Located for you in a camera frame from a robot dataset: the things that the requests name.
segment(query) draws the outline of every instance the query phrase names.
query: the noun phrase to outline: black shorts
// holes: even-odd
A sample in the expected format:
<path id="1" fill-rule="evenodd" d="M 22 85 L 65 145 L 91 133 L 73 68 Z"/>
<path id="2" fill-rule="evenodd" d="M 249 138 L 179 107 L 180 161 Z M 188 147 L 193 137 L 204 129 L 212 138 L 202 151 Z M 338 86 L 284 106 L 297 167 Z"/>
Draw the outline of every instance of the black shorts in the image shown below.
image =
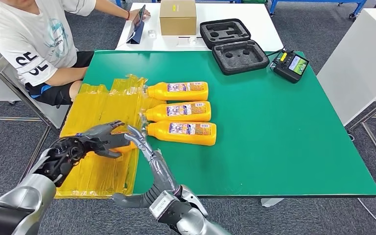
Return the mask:
<path id="1" fill-rule="evenodd" d="M 79 51 L 77 52 L 77 62 L 72 68 L 88 67 L 93 58 L 94 51 Z M 63 105 L 72 104 L 70 98 L 70 87 L 73 83 L 70 82 L 63 86 L 52 87 L 46 83 L 42 83 L 33 87 L 30 83 L 25 84 L 29 95 L 36 101 L 49 105 Z"/>

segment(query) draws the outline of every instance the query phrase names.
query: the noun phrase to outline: white table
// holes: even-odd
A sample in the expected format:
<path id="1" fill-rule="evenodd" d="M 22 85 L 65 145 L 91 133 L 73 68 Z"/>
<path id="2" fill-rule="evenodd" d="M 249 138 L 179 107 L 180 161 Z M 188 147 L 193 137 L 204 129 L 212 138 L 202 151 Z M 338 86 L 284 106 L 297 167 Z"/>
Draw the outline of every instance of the white table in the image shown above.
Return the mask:
<path id="1" fill-rule="evenodd" d="M 156 50 L 156 51 L 185 51 L 209 50 L 201 38 L 196 44 L 188 42 L 187 37 L 162 36 L 159 23 L 160 3 L 133 3 L 131 10 L 140 9 L 146 4 L 151 13 L 143 28 L 141 43 L 126 44 L 130 36 L 131 21 L 127 21 L 116 50 Z M 256 41 L 264 51 L 276 51 L 283 47 L 279 35 L 267 13 L 264 4 L 230 4 L 230 3 L 197 3 L 197 37 L 201 37 L 199 24 L 206 21 L 223 19 L 240 19 L 250 31 L 251 39 Z M 156 38 L 150 38 L 148 31 L 155 30 Z"/>
<path id="2" fill-rule="evenodd" d="M 317 78 L 344 126 L 376 101 L 376 8 L 361 11 Z"/>

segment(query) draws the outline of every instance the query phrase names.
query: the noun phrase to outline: yellow plastic wrap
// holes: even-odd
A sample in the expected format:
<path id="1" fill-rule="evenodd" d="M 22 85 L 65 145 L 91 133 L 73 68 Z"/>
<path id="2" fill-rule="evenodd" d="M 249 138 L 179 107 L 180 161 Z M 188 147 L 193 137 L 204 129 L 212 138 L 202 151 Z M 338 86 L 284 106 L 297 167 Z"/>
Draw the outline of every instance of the yellow plastic wrap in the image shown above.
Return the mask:
<path id="1" fill-rule="evenodd" d="M 113 120 L 141 128 L 140 111 L 165 103 L 143 94 L 145 82 L 144 78 L 129 75 L 128 79 L 115 79 L 110 91 L 103 85 L 83 84 L 60 136 L 75 135 Z M 113 133 L 123 131 L 126 127 L 120 126 Z M 138 149 L 124 153 L 118 159 L 89 152 L 57 189 L 55 198 L 108 198 L 114 192 L 131 194 L 138 157 Z"/>

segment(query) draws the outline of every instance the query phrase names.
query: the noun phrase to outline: bottle label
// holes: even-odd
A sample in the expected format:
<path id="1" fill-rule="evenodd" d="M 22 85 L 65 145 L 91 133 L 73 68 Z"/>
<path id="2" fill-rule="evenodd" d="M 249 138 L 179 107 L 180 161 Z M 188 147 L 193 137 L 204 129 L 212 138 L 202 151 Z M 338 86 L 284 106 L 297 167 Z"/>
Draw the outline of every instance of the bottle label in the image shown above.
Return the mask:
<path id="1" fill-rule="evenodd" d="M 211 125 L 173 122 L 169 125 L 169 133 L 208 136 L 211 135 Z"/>
<path id="2" fill-rule="evenodd" d="M 168 115 L 168 117 L 191 114 L 204 114 L 206 111 L 207 110 L 204 102 L 198 102 L 195 104 L 168 105 L 166 107 L 166 114 Z"/>
<path id="3" fill-rule="evenodd" d="M 168 83 L 169 92 L 189 92 L 189 91 L 203 91 L 203 82 L 180 82 Z"/>

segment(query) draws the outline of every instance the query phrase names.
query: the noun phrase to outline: white t-shirt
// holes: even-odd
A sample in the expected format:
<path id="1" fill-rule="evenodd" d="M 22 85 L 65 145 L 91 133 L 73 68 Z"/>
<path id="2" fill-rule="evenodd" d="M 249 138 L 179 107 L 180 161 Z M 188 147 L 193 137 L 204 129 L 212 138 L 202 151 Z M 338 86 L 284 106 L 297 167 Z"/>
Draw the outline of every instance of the white t-shirt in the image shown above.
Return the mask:
<path id="1" fill-rule="evenodd" d="M 0 53 L 18 71 L 22 83 L 37 86 L 57 68 L 77 61 L 65 11 L 87 16 L 96 0 L 35 0 L 40 14 L 19 10 L 0 1 Z"/>

